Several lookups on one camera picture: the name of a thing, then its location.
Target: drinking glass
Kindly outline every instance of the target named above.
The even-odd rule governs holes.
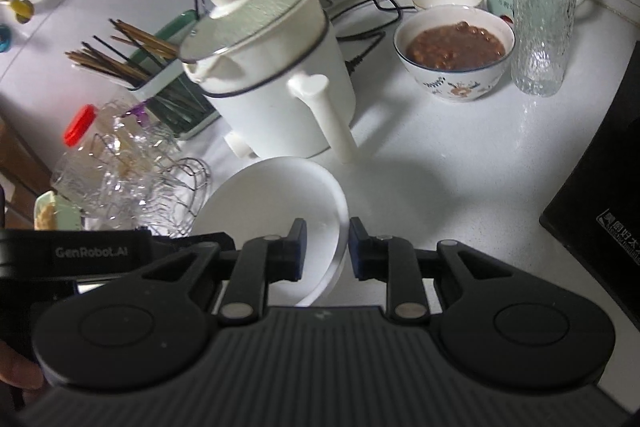
[[[511,78],[527,94],[558,92],[569,58],[575,0],[513,0]]]

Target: white countertop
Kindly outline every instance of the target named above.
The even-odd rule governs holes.
[[[391,15],[363,7],[336,25],[338,34],[385,16]],[[486,97],[459,104],[433,98],[416,84],[396,57],[392,33],[352,77],[361,160],[341,165],[331,152],[313,159],[340,182],[351,216],[370,233],[404,237],[416,248],[458,239],[599,304],[616,327],[616,348],[600,384],[627,409],[638,409],[640,333],[538,218],[607,112],[640,29],[587,2],[578,9],[558,94],[527,96],[503,79]],[[344,46],[345,58],[363,48]],[[209,163],[214,187],[255,161],[232,155],[223,140],[227,131],[219,120],[186,147]],[[357,282],[347,262],[321,304],[384,302],[385,286]]]

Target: human hand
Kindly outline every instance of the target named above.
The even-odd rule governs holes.
[[[0,380],[25,391],[37,391],[44,386],[38,365],[3,341],[0,341]]]

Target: glass lid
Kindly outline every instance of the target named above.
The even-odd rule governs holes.
[[[184,39],[178,58],[194,63],[240,44],[276,23],[302,0],[211,0],[215,8]]]

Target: bowl of red beans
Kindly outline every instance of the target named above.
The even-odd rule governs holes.
[[[468,102],[488,93],[515,44],[504,20],[479,8],[434,6],[398,26],[394,45],[416,82],[434,96]]]

